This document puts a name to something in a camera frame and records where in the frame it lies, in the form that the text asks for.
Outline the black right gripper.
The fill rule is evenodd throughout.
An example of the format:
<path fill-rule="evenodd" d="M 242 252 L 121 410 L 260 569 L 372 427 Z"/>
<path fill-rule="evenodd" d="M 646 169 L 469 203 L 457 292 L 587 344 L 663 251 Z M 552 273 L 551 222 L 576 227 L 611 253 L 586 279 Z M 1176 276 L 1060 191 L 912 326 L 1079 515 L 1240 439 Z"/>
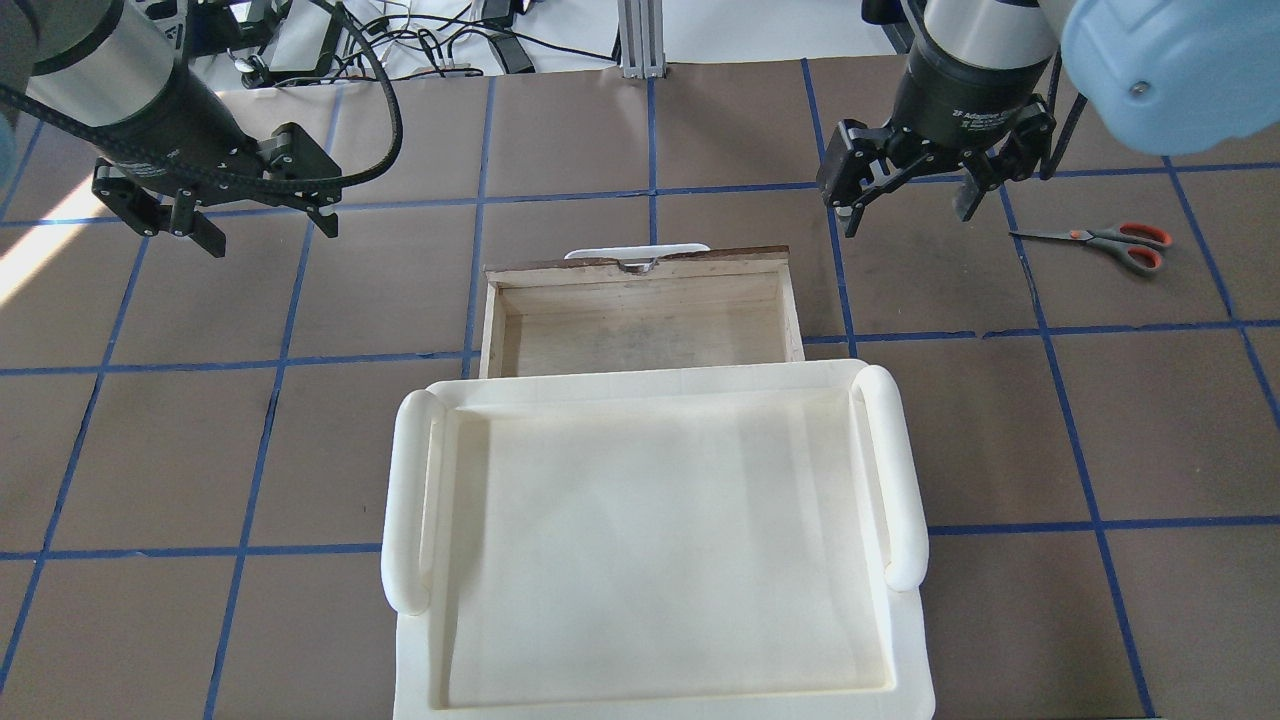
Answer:
<path fill-rule="evenodd" d="M 854 238 L 867 206 L 910 179 L 965 172 L 952 210 L 968 223 L 1002 183 L 1047 170 L 1056 120 L 1036 87 L 1048 65 L 991 69 L 942 50 L 910 51 L 887 122 L 842 119 L 827 142 L 815 182 L 842 237 Z"/>

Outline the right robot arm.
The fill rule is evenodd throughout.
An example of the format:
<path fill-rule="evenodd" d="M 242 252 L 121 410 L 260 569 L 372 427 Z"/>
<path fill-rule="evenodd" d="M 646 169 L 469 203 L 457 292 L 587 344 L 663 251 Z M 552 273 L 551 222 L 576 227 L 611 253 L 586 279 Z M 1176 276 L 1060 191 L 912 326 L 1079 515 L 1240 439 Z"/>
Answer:
<path fill-rule="evenodd" d="M 865 1 L 911 31 L 886 123 L 841 120 L 817 187 L 841 231 L 909 181 L 960 173 L 963 220 L 1007 182 L 1057 170 L 1093 108 L 1126 147 L 1207 151 L 1276 124 L 1275 1 Z"/>

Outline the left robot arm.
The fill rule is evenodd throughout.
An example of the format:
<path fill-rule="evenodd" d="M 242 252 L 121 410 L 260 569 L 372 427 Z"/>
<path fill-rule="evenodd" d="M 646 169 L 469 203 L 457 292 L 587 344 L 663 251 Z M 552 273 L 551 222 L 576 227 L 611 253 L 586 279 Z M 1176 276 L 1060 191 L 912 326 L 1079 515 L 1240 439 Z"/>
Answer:
<path fill-rule="evenodd" d="M 320 143 L 296 123 L 264 140 L 244 132 L 132 1 L 5 1 L 8 122 L 20 100 L 90 129 L 92 193 L 138 234 L 184 237 L 221 258 L 227 237 L 204 209 L 238 201 L 291 208 L 338 233 L 339 190 L 278 188 L 340 174 Z"/>

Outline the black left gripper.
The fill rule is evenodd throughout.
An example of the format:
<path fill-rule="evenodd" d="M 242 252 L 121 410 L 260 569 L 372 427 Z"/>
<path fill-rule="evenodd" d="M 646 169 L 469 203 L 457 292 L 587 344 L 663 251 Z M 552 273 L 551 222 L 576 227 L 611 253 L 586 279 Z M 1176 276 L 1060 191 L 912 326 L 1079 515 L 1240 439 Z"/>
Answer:
<path fill-rule="evenodd" d="M 266 138 L 255 138 L 238 123 L 223 122 L 122 122 L 105 128 L 114 138 L 136 143 L 172 161 L 270 181 L 316 179 L 340 174 L 340 167 L 307 129 L 294 122 L 278 126 Z M 206 205 L 256 199 L 253 190 L 178 176 L 138 158 L 111 158 L 105 151 L 93 172 L 92 196 L 120 210 L 131 204 L 142 214 L 157 201 L 142 200 L 146 191 L 175 196 L 191 190 Z M 340 233 L 339 195 L 301 195 L 302 211 L 328 238 Z M 202 213 L 172 211 L 170 233 L 186 237 L 212 258 L 227 255 L 227 236 Z"/>

